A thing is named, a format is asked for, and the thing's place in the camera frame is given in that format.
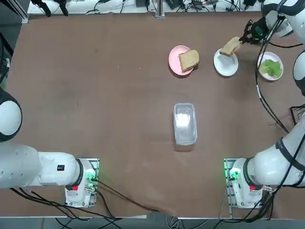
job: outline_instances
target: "lettuce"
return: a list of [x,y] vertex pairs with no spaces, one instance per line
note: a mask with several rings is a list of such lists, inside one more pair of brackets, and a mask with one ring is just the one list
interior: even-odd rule
[[265,74],[267,73],[269,76],[273,78],[278,78],[281,76],[283,70],[281,69],[281,64],[279,61],[273,60],[265,60],[261,63],[259,68],[260,72]]

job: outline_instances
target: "white bowl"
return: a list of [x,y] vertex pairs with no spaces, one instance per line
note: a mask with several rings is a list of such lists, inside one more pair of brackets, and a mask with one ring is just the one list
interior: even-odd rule
[[[258,67],[259,62],[261,61],[262,55],[263,54],[260,54],[260,56],[258,58],[257,67]],[[264,77],[266,80],[270,80],[270,81],[275,81],[275,80],[280,79],[283,75],[283,72],[284,72],[284,66],[283,66],[283,63],[282,63],[281,59],[276,54],[274,54],[273,52],[265,52],[262,62],[264,62],[265,60],[279,61],[280,65],[281,65],[281,69],[283,71],[282,71],[282,74],[280,75],[280,77],[274,78],[272,76],[269,76],[267,73],[261,73],[261,70],[259,69],[258,71],[259,71],[260,75],[262,77]]]

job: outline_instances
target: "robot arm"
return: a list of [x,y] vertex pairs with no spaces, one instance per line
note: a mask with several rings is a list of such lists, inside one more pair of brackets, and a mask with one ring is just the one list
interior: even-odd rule
[[98,159],[76,159],[61,152],[37,152],[11,141],[20,130],[21,107],[0,87],[0,188],[65,186],[66,204],[92,207],[96,203]]
[[[279,37],[294,32],[297,38],[305,42],[305,0],[265,0],[262,5],[263,18],[253,23],[250,31],[250,41],[267,35],[278,16],[284,16],[285,21],[275,31]],[[293,77],[296,85],[305,96],[305,52],[299,54],[294,68]],[[305,135],[305,115],[299,123],[284,138],[279,139],[270,148],[257,153],[252,158],[239,158],[235,161],[230,179],[235,193],[235,200],[239,208],[253,208],[262,198],[263,185],[280,185],[290,167],[284,185],[305,186],[305,144],[301,145],[297,157],[296,150]]]

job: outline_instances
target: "toast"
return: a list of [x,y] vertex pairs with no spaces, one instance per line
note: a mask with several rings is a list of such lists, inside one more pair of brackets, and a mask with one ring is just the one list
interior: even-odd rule
[[182,72],[186,72],[199,64],[199,53],[196,50],[188,50],[179,54],[179,60]]
[[233,37],[220,51],[219,53],[226,56],[232,56],[242,46],[239,37]]

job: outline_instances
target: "plastic box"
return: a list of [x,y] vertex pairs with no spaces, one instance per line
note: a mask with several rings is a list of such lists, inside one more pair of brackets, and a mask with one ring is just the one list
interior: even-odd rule
[[173,127],[177,145],[192,145],[197,140],[195,108],[191,103],[176,104],[173,109]]

